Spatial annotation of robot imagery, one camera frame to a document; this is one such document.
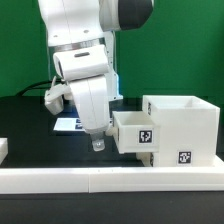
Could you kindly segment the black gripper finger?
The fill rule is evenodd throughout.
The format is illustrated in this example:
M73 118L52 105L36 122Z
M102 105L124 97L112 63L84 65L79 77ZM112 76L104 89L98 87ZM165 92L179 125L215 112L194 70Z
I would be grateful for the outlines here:
M103 143L103 134L102 133L96 133L93 134L91 136L92 138L92 143L96 146L96 147L100 147Z

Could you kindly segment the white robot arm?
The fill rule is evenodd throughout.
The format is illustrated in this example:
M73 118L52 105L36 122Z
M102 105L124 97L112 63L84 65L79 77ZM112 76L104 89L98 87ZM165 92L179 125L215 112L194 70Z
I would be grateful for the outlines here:
M152 14L154 0L38 0L47 28L48 45L60 84L45 93L53 114L63 100L74 102L93 149L105 148L109 102L118 96L114 71L114 33L142 27Z

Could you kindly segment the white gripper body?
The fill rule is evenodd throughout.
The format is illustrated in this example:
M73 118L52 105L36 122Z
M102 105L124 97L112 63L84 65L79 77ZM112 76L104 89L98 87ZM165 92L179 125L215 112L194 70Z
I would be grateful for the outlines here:
M104 75L69 83L83 128L89 134L104 132L109 127L109 100Z

